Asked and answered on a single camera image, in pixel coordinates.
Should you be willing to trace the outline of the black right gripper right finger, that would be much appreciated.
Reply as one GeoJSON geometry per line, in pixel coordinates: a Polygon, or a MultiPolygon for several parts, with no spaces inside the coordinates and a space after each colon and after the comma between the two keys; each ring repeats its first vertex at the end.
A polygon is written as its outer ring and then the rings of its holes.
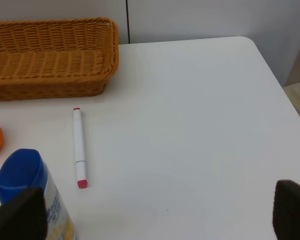
{"type": "Polygon", "coordinates": [[[272,225],[278,240],[300,240],[300,185],[279,180],[275,186],[272,225]]]}

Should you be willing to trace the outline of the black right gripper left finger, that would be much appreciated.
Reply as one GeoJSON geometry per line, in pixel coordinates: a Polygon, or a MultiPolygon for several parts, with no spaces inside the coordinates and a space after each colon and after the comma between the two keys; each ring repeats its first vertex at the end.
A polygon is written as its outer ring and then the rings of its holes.
{"type": "Polygon", "coordinates": [[[42,188],[28,187],[0,206],[0,240],[44,240],[47,234],[42,188]]]}

